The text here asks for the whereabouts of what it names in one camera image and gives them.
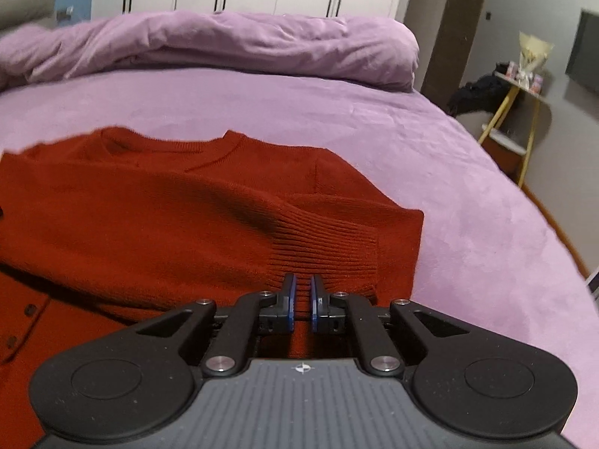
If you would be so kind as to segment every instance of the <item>red cardigan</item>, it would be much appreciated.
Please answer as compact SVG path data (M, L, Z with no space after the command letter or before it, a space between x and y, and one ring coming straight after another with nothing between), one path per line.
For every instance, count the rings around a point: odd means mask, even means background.
M0 207L2 448L41 436L35 368L123 323L201 297L230 305L287 272L298 319L314 273L380 305L409 297L423 222L328 150L233 131L165 142L113 127L6 153ZM309 355L297 331L290 355Z

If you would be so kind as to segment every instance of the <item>small table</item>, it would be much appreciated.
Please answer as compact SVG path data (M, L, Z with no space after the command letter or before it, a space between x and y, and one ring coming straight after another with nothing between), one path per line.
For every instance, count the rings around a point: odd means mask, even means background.
M526 145L526 153L524 154L522 169L520 169L520 175L518 177L518 187L522 189L522 185L524 184L524 176L526 175L526 170L528 170L528 162L530 160L530 154L532 152L532 144L534 143L534 133L537 128L538 112L541 108L541 103L544 103L545 100L543 99L543 97L541 97L540 94L532 92L530 91L530 89L524 88L517 81L510 79L504 74L495 72L495 76L499 77L499 79L503 79L506 82L509 82L511 84L511 88L508 91L507 96L501 103L501 106L497 109L495 115L484 129L483 134L478 139L478 143L480 143L480 145L482 145L484 140L489 136L489 133L491 132L491 130L493 130L493 128L499 128L503 124L505 117L509 113L511 106L514 104L514 101L516 100L516 97L518 96L520 91L524 91L532 97L534 97L534 113L532 115L530 132L528 133L528 145Z

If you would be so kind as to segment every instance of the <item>bed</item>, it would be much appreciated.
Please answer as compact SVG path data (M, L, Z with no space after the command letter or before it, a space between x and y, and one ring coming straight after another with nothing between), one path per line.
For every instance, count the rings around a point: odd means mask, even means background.
M254 46L252 62L263 62L240 65L233 50L215 58L223 42L218 32L202 59L175 45L185 25L172 24L174 18L125 15L103 21L100 30L98 23L61 29L55 61L35 53L50 38L47 31L22 29L25 50L39 60L32 64L29 55L23 71L15 64L19 36L0 40L0 83L28 83L0 94L0 148L21 150L113 124L161 139L206 140L232 129L267 142L328 148L397 204L424 211L412 298L566 361L579 395L563 435L582 449L599 447L599 316L589 290L538 209L459 123L412 91L411 78L388 78L390 71L381 70L376 46L393 39L394 51L385 58L402 67L402 75L413 73L417 48L409 31L377 20L379 35L354 41L357 64L338 48L334 56L329 49L316 58L305 48L287 47L281 55L297 59L279 65L280 49L264 39L268 28L280 31L284 17L213 16L226 19L221 30L229 37L245 25L265 32L244 37ZM311 32L310 48L319 44L317 20L298 20L297 31ZM364 34L371 35L372 21L334 20L344 31L365 25ZM290 35L284 31L280 38L291 41ZM160 54L161 39L171 47L168 56ZM325 40L320 44L326 47ZM107 42L118 58L107 59ZM370 54L364 54L366 45ZM140 46L145 52L132 50ZM76 58L56 64L60 52ZM297 72L298 65L305 72ZM368 85L348 80L369 66L378 74ZM353 74L344 74L349 68ZM286 75L299 73L311 76Z

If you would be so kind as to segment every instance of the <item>purple duvet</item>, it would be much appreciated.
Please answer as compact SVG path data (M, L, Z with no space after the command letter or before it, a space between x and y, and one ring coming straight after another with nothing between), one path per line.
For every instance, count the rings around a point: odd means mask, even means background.
M37 84L0 94L0 148L112 124L164 139L233 129L329 148L424 211L413 298L565 360L579 396L564 435L597 448L599 316L543 216L417 92L324 79L408 89L416 56L412 35L391 20L170 13L26 27L0 40L0 82ZM123 69L140 63L196 67Z

